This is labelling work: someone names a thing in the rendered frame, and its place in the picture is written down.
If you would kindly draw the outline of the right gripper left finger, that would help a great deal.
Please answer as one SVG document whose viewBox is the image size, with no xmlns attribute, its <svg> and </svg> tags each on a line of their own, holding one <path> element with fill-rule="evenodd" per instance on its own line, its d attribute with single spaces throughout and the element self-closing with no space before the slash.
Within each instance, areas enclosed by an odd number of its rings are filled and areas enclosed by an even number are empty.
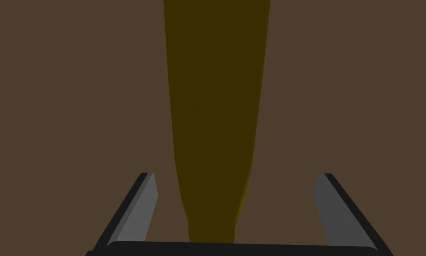
<svg viewBox="0 0 426 256">
<path fill-rule="evenodd" d="M 115 241 L 145 241 L 158 199 L 153 173 L 141 173 L 94 246 L 94 251 Z"/>
</svg>

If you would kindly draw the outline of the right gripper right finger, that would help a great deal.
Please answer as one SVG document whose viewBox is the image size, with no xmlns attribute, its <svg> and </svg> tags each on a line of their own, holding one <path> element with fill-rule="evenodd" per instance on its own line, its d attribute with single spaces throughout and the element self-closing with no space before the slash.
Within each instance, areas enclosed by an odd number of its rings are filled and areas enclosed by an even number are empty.
<svg viewBox="0 0 426 256">
<path fill-rule="evenodd" d="M 317 175 L 313 199 L 331 246 L 389 251 L 375 228 L 331 173 Z"/>
</svg>

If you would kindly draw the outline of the brown door leaf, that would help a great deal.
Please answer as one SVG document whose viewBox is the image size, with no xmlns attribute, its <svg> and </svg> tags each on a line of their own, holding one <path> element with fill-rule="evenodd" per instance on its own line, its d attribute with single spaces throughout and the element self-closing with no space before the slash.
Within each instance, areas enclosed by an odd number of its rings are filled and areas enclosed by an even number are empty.
<svg viewBox="0 0 426 256">
<path fill-rule="evenodd" d="M 162 0 L 0 0 L 0 256 L 84 256 L 137 176 L 184 242 Z M 319 244 L 332 173 L 394 256 L 426 256 L 426 0 L 271 0 L 236 242 Z"/>
</svg>

